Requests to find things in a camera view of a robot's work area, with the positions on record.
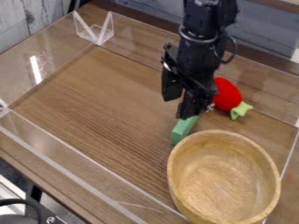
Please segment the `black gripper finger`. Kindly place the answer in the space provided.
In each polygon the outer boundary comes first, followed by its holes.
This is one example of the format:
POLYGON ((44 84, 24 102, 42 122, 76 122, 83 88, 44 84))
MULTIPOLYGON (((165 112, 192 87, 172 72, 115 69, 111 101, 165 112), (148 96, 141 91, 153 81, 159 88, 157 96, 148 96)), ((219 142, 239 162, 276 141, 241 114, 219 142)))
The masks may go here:
POLYGON ((188 119, 197 116, 200 113, 209 111, 213 107, 212 96, 200 94, 196 91, 188 90, 184 92, 181 102, 177 107, 176 117, 188 119))
POLYGON ((165 102, 180 98, 183 95, 183 85, 177 75, 165 68, 161 76, 161 94, 165 102))

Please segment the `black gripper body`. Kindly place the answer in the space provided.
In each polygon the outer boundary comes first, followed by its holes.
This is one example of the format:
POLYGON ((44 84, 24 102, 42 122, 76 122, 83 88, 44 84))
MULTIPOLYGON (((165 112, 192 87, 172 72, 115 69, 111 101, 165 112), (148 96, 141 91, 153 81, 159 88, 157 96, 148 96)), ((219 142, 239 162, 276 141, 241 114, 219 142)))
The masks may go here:
POLYGON ((237 47, 236 40, 225 30, 211 36, 196 36, 185 29, 179 30, 180 43, 165 43, 161 57, 163 69, 177 75, 181 90, 193 90, 213 96, 219 90, 213 80, 215 71, 221 64, 228 64, 235 54, 223 59, 227 42, 237 47))

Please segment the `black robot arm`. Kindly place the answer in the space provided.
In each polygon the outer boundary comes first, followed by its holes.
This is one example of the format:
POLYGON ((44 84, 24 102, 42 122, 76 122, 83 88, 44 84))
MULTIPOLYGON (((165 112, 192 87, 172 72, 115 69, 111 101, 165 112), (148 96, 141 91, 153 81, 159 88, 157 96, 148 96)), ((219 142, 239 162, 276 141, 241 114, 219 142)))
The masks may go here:
POLYGON ((183 0, 180 42, 164 44, 161 57, 163 99, 181 101, 176 117, 183 120, 212 107, 219 93, 215 71, 233 60, 224 52, 227 43, 236 42, 227 27, 237 14, 237 0, 183 0))

